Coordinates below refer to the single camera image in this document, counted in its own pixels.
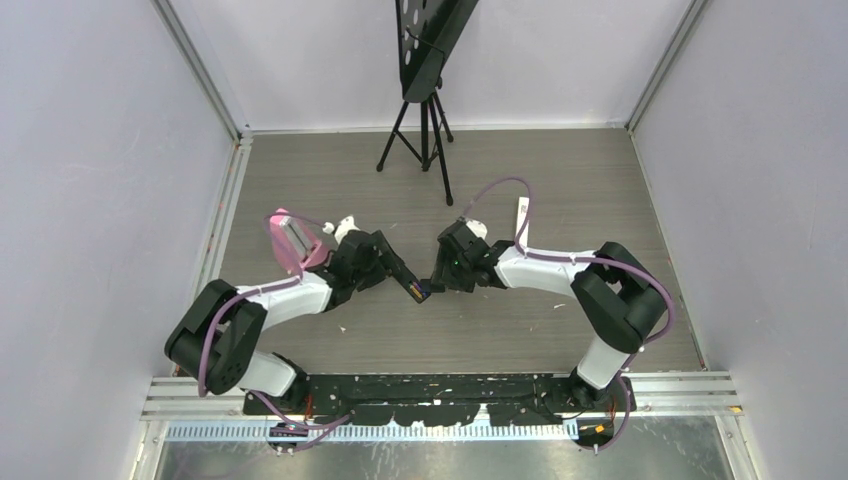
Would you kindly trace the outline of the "white remote control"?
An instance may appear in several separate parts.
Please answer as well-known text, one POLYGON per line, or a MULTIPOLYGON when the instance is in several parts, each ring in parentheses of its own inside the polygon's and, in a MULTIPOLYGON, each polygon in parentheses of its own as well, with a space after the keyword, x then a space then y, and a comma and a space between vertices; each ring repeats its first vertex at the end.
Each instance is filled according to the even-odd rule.
POLYGON ((517 201, 517 211, 516 211, 516 220, 515 220, 515 234, 518 236, 517 243, 522 247, 527 247, 528 243, 528 233, 529 233, 529 223, 528 223, 528 209, 530 206, 530 199, 527 196, 520 196, 517 201))

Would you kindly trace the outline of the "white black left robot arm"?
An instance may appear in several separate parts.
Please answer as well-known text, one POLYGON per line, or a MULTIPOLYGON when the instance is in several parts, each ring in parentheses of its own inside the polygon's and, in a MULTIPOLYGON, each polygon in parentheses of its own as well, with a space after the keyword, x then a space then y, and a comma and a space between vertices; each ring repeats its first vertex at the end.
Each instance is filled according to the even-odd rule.
POLYGON ((257 391, 280 412, 298 412, 307 398, 299 370, 258 350, 261 334, 283 322, 331 311, 354 293, 395 279, 417 303, 429 293, 382 231, 338 227, 328 260, 302 275, 264 285, 207 283, 164 345, 165 356, 198 382, 201 396, 234 388, 257 391))

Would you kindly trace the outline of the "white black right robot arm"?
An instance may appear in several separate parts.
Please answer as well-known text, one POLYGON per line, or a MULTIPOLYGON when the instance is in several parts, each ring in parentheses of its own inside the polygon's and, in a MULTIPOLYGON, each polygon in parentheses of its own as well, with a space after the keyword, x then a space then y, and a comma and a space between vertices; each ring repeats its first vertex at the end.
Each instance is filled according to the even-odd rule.
POLYGON ((671 325, 675 319, 668 289, 619 243, 583 252, 534 249, 515 240, 488 243, 484 225, 467 218, 448 226, 437 242, 430 279, 435 291, 534 289, 577 300, 594 331, 566 383, 567 400, 581 410, 605 403, 610 384, 660 337, 659 321, 671 325))

